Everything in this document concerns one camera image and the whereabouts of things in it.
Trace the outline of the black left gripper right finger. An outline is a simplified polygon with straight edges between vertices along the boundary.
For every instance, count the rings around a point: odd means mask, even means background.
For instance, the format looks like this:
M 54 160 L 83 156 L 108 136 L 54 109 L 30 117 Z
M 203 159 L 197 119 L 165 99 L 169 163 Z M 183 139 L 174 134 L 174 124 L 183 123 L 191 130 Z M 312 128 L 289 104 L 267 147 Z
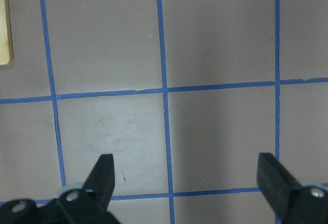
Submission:
M 279 220 L 284 220 L 300 194 L 299 181 L 273 154 L 259 153 L 257 185 Z

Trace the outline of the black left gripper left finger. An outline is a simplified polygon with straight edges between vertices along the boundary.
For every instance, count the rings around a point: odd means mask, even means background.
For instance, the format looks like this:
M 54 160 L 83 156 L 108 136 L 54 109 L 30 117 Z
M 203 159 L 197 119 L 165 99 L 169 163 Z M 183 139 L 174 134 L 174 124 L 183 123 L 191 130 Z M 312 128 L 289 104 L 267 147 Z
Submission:
M 112 154 L 102 154 L 83 184 L 86 192 L 103 210 L 107 210 L 114 191 L 114 159 Z

